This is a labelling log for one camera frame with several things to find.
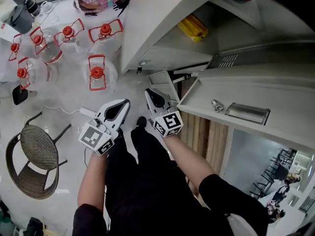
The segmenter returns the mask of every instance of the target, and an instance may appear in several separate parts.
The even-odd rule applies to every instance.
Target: person
[[[286,193],[288,193],[290,190],[289,185],[284,185],[279,188],[279,190],[274,194],[273,200],[280,203],[283,199],[286,198]]]
[[[108,158],[91,155],[79,189],[73,236],[229,236],[229,214],[241,216],[257,235],[266,235],[269,217],[259,201],[222,180],[176,135],[164,138],[176,163],[171,161],[146,125],[140,117],[131,132],[138,164],[127,151],[122,130]],[[210,209],[193,196],[185,176]],[[103,218],[105,185],[109,230]]]
[[[284,180],[284,182],[287,185],[292,184],[292,183],[298,183],[300,181],[301,181],[301,177],[296,173],[289,173],[286,179]]]
[[[275,209],[274,212],[269,215],[269,224],[275,223],[278,219],[281,219],[285,216],[284,210]]]

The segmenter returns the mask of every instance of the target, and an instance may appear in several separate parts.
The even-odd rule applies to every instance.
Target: plastic water jug
[[[13,37],[13,43],[11,44],[10,49],[12,52],[9,56],[9,61],[21,60],[24,57],[35,57],[35,52],[30,37],[27,35],[22,35],[21,33]]]
[[[57,70],[53,65],[34,58],[23,58],[19,61],[17,75],[21,89],[39,91],[49,89],[57,79]]]
[[[105,55],[89,56],[88,62],[83,65],[83,72],[90,91],[104,90],[111,93],[114,90],[118,74]]]
[[[18,80],[16,76],[17,62],[8,61],[11,55],[11,44],[11,42],[0,38],[0,82],[14,82]]]
[[[88,33],[81,19],[77,19],[71,26],[66,26],[61,32],[55,34],[54,41],[65,55],[73,52],[87,53],[91,48]]]
[[[108,60],[113,60],[122,46],[123,30],[119,19],[89,29],[90,40],[94,43],[91,53],[102,53]]]
[[[40,27],[30,33],[37,58],[46,63],[56,63],[63,57],[63,52],[54,41],[54,35],[53,31],[45,29],[43,32]]]

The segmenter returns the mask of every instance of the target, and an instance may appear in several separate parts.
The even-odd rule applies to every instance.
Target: wooden panel
[[[180,97],[183,98],[184,95],[188,91],[188,81],[181,81],[180,83],[181,83],[181,95],[180,95]],[[182,117],[182,121],[183,121],[184,126],[180,132],[180,138],[185,144],[187,144],[188,113],[181,112],[181,117]]]
[[[210,121],[205,118],[200,118],[199,139],[197,153],[203,158],[206,158],[208,148]]]
[[[187,145],[189,148],[192,148],[194,117],[194,115],[188,114]]]
[[[228,127],[217,122],[210,123],[208,150],[206,160],[211,164],[216,173],[220,172]]]
[[[192,149],[198,152],[200,117],[194,116]]]

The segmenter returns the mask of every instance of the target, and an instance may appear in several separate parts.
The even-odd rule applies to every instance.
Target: black shoe
[[[144,116],[141,116],[137,121],[137,126],[145,128],[147,126],[147,119]]]

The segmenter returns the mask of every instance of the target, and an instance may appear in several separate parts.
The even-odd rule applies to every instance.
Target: yellow package
[[[201,41],[209,33],[204,24],[192,14],[183,19],[177,26],[195,43]]]

